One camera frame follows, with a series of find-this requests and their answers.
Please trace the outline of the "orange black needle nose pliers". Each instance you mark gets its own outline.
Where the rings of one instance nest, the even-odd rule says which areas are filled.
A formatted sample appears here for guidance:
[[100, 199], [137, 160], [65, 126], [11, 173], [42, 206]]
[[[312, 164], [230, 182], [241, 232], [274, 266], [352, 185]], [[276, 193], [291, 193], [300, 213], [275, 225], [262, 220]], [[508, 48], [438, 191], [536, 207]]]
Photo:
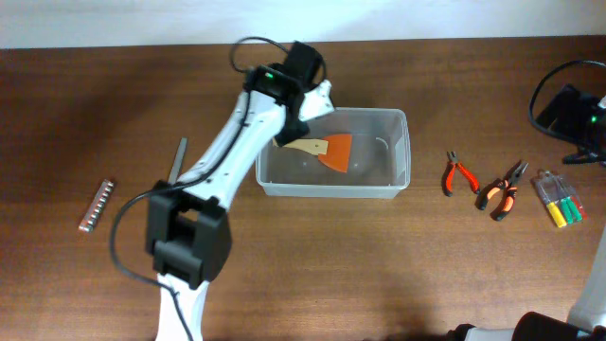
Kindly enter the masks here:
[[518, 193], [517, 183], [522, 179], [528, 163], [525, 160], [518, 161], [501, 178], [497, 178], [480, 190], [475, 206], [479, 210], [485, 210], [490, 199], [498, 192], [503, 192], [503, 198], [499, 206], [490, 214], [494, 221], [500, 222], [505, 219], [515, 204]]

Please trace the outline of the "metal file yellow black handle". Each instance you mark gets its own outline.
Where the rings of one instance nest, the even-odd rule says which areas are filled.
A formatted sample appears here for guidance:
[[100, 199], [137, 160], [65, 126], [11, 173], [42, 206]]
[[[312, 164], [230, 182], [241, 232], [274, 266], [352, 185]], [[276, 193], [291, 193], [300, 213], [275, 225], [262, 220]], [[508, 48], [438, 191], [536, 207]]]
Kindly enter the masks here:
[[176, 183], [177, 179], [180, 175], [180, 172], [181, 172], [181, 169], [183, 166], [184, 157], [187, 152], [187, 143], [188, 143], [188, 140], [186, 137], [182, 137], [180, 139], [180, 142], [179, 142], [179, 145], [178, 145], [178, 148], [176, 150], [175, 157], [173, 160], [173, 164], [172, 164], [172, 167], [169, 172], [168, 182], [170, 184]]

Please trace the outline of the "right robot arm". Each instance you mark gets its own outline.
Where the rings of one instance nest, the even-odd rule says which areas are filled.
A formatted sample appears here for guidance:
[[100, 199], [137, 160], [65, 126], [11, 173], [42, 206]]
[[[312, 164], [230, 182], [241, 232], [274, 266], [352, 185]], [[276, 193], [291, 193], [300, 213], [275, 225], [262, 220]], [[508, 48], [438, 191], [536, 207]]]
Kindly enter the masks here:
[[514, 329], [487, 330], [459, 325], [448, 341], [605, 341], [605, 232], [602, 232], [591, 274], [566, 321], [527, 313]]

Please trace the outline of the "orange scraper wooden handle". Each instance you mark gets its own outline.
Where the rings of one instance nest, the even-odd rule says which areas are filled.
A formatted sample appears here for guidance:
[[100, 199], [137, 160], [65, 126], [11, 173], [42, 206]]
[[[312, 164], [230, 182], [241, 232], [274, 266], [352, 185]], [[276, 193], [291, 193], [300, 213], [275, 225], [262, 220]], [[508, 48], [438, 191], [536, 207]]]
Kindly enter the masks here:
[[353, 135], [338, 134], [322, 138], [301, 138], [285, 145], [279, 145], [275, 138], [272, 144], [275, 147], [290, 148], [309, 153], [326, 167], [341, 173], [348, 172]]

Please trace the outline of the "socket set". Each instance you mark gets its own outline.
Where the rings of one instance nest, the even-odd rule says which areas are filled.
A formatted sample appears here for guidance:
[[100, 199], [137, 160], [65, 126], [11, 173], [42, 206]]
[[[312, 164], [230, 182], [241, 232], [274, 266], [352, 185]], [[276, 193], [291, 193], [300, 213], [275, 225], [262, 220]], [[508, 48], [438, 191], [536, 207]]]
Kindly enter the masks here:
[[79, 231], [90, 233], [95, 229], [114, 188], [115, 183], [111, 180], [105, 179], [101, 182], [90, 206], [80, 221]]

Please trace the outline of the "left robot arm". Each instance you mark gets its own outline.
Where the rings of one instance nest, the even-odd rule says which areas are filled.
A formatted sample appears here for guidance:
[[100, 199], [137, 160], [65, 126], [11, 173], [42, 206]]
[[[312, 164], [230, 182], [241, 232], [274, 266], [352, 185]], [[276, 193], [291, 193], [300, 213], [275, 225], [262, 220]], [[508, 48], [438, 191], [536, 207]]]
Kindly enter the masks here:
[[246, 73], [237, 105], [203, 157], [174, 184], [160, 181], [148, 202], [145, 250], [163, 287], [159, 340], [199, 340], [209, 283], [232, 246], [228, 210], [264, 147], [284, 146], [330, 113], [331, 84], [321, 54], [295, 42], [281, 63]]

